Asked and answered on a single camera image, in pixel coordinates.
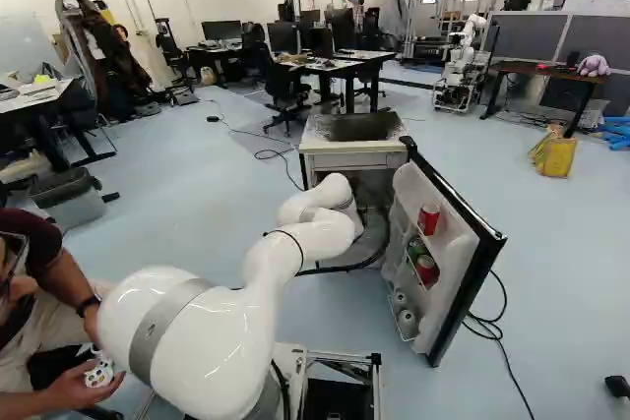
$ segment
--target green can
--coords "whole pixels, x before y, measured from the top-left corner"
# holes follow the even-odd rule
[[[419,236],[413,236],[407,244],[407,253],[411,262],[415,264],[420,255],[426,253],[426,247]]]

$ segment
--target dark red shirt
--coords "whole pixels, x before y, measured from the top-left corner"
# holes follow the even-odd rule
[[[0,232],[18,233],[29,238],[27,274],[39,280],[62,250],[62,235],[55,225],[28,211],[0,209]],[[20,332],[31,316],[34,295],[23,297],[0,327],[0,349]]]

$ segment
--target wristwatch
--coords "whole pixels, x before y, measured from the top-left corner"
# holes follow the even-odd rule
[[[81,304],[79,304],[79,307],[77,307],[77,315],[81,317],[82,319],[84,319],[86,317],[86,309],[94,304],[100,305],[101,300],[102,299],[98,297],[96,294],[84,300]]]

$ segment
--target white bottle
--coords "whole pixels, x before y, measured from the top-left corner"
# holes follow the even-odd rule
[[[417,321],[411,310],[404,309],[398,315],[398,327],[403,338],[413,338],[417,334]]]
[[[392,308],[394,309],[394,313],[398,316],[407,306],[407,295],[401,289],[396,289],[394,294],[392,294]]]

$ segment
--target man's hand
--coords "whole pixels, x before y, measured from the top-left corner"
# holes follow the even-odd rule
[[[50,410],[77,410],[91,407],[109,398],[122,383],[125,373],[118,373],[109,384],[102,388],[87,388],[84,373],[97,364],[95,359],[69,369],[41,394]]]
[[[102,349],[98,340],[98,330],[96,329],[96,320],[98,316],[98,305],[93,304],[86,308],[84,313],[83,327],[92,343],[94,343],[98,349]]]

